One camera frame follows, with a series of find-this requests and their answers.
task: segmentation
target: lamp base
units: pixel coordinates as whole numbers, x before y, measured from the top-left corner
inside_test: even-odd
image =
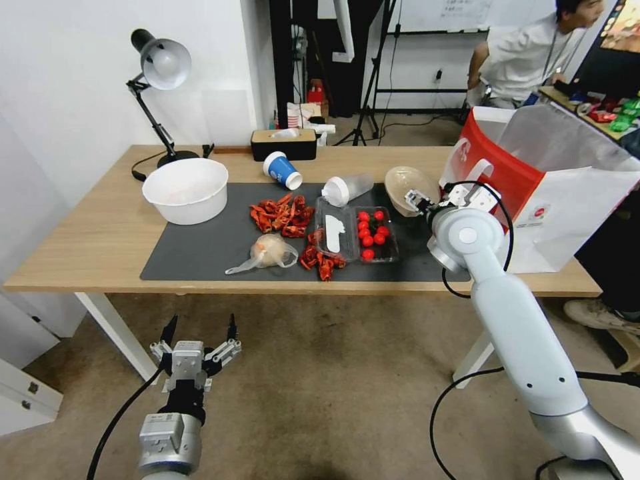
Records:
[[[200,155],[192,151],[180,150],[175,153],[174,157],[170,155],[165,155],[164,157],[161,157],[160,160],[158,160],[158,168],[175,160],[184,160],[187,158],[198,158],[198,157],[200,157]]]

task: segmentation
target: blue paper cup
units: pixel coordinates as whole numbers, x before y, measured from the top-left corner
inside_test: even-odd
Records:
[[[293,167],[287,156],[280,151],[272,152],[265,158],[262,171],[266,176],[273,178],[289,190],[296,190],[302,185],[302,174]]]

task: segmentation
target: white bowl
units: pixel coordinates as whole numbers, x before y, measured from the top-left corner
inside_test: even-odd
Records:
[[[410,210],[405,202],[409,190],[418,190],[434,202],[440,202],[438,182],[427,174],[412,167],[394,167],[385,175],[385,188],[394,208],[403,217],[417,217],[418,212]]]
[[[150,174],[142,194],[171,223],[194,225],[214,218],[227,204],[229,172],[203,158],[176,160]]]

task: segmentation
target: lamp shade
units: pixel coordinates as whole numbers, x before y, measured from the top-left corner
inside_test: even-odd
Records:
[[[150,86],[172,90],[186,80],[191,70],[191,56],[182,44],[157,39],[144,29],[131,34],[131,43],[140,52],[140,67]]]

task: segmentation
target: cherry tomato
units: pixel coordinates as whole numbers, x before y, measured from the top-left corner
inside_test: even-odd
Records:
[[[375,252],[371,249],[362,250],[362,260],[371,261],[375,257]]]

